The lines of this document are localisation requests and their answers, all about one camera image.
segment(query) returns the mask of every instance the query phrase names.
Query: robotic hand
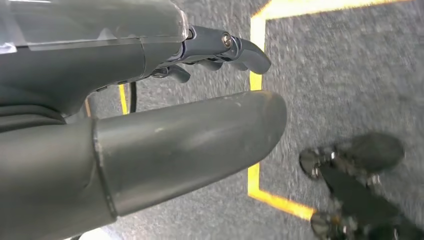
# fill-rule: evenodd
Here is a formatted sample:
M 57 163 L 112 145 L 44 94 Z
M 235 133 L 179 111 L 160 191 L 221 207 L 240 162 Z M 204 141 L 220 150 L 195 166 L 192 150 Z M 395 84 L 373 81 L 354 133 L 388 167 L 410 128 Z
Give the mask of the robotic hand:
M 190 26 L 169 0 L 0 0 L 0 239 L 60 240 L 264 159 L 286 126 L 254 91 L 66 124 L 93 91 L 147 77 L 265 73 L 251 42 Z

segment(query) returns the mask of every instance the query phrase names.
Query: bolt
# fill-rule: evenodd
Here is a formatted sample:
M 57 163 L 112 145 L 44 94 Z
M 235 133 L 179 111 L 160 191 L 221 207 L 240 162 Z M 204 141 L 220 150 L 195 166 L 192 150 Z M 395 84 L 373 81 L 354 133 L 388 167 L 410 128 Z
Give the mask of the bolt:
M 224 32 L 222 35 L 222 43 L 227 49 L 231 48 L 231 45 L 233 45 L 233 41 L 231 40 L 231 36 L 228 32 Z

